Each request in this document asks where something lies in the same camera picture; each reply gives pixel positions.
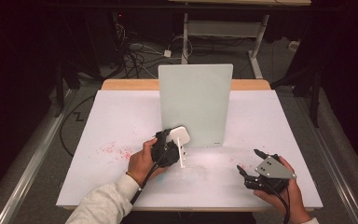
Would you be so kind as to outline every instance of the person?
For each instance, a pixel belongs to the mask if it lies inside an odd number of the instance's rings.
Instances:
[[[66,223],[120,223],[132,209],[131,199],[136,194],[139,186],[144,182],[146,175],[153,166],[151,150],[157,142],[153,138],[144,142],[143,149],[131,155],[128,172],[123,174],[116,183],[101,185],[92,190],[80,202]],[[290,164],[282,157],[281,163],[294,171]],[[164,173],[166,168],[158,168],[149,179]],[[295,179],[289,180],[288,190],[290,195],[290,221],[292,223],[315,224],[316,218],[311,218],[301,197],[301,191]],[[287,191],[281,193],[288,202]],[[283,215],[285,208],[275,195],[268,195],[262,190],[255,190],[255,196],[275,206]]]

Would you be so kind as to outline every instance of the sleeve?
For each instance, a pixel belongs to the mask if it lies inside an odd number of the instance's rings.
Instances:
[[[310,221],[304,222],[302,224],[319,224],[319,222],[318,222],[318,219],[316,219],[316,217],[315,217],[315,218],[311,219]]]
[[[132,209],[130,203],[139,186],[129,175],[115,184],[102,185],[81,201],[66,223],[120,223]]]

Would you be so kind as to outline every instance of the table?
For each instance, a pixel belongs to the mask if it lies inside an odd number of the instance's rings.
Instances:
[[[310,0],[170,0],[173,2],[205,3],[205,4],[234,4],[234,5],[267,5],[267,6],[309,6]],[[249,60],[255,74],[255,78],[263,78],[260,66],[257,62],[257,53],[260,49],[263,35],[267,28],[269,15],[264,15],[261,22],[236,22],[236,21],[190,21],[188,13],[185,13],[183,31],[182,64],[188,63],[188,36],[189,35],[214,35],[234,37],[255,37],[255,47],[248,51]]]
[[[116,181],[127,170],[130,155],[160,131],[157,87],[157,80],[105,81],[95,98],[58,206],[74,208],[93,188]],[[254,154],[254,148],[278,153],[289,160],[303,189],[305,206],[323,206],[275,91],[269,90],[265,80],[233,80],[232,89],[224,146],[188,147],[186,168],[176,163],[148,182],[133,210],[270,208],[243,185],[236,168],[238,164],[250,175],[256,175],[253,169],[262,160]]]

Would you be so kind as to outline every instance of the desk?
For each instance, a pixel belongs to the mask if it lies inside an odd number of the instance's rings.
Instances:
[[[95,98],[58,206],[73,208],[95,187],[115,182],[127,170],[130,155],[160,131],[157,83],[157,80],[105,81]],[[269,90],[264,80],[233,80],[232,83],[233,88],[252,90],[231,92],[224,146],[188,147],[186,168],[176,163],[165,174],[149,181],[133,210],[260,211],[270,208],[243,185],[236,168],[238,164],[250,175],[256,175],[253,169],[262,160],[254,154],[254,148],[278,153],[289,160],[304,192],[305,206],[323,206],[275,91]],[[145,89],[132,91],[132,86]]]
[[[234,5],[267,5],[300,7],[309,6],[310,0],[170,0],[173,2],[205,3],[205,4],[234,4]],[[189,35],[215,35],[215,36],[234,36],[234,37],[255,37],[255,47],[248,51],[250,64],[255,74],[255,78],[263,78],[260,66],[257,62],[257,53],[260,49],[263,35],[267,28],[269,15],[264,15],[261,22],[234,22],[234,21],[190,21],[188,13],[185,13],[183,31],[183,53],[182,64],[188,63],[188,36]]]

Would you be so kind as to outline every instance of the hand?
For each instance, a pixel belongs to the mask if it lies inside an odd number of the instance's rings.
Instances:
[[[152,161],[152,146],[157,142],[157,138],[153,138],[152,140],[149,140],[147,142],[144,142],[144,148],[131,155],[130,157],[130,163],[128,172],[131,174],[132,178],[135,179],[135,181],[138,183],[139,186],[142,185],[142,183],[145,180],[145,177],[149,173],[150,169],[153,166]],[[164,173],[168,167],[165,168],[158,168],[149,179],[153,179],[156,175],[159,175],[161,173]]]
[[[292,171],[293,173],[295,170],[292,166],[283,158],[280,157],[280,161],[284,167]],[[302,201],[301,190],[298,187],[298,184],[295,179],[289,180],[289,186],[287,187],[289,191],[289,197],[287,195],[287,190],[283,190],[281,192],[281,196],[284,200],[288,203],[288,198],[290,198],[290,220],[292,223],[303,223],[311,220],[310,215],[308,214],[307,210],[304,208],[304,204]],[[259,197],[260,199],[264,200],[267,203],[272,204],[275,206],[282,215],[286,214],[286,209],[282,202],[278,199],[275,195],[269,195],[262,190],[255,190],[254,194]]]

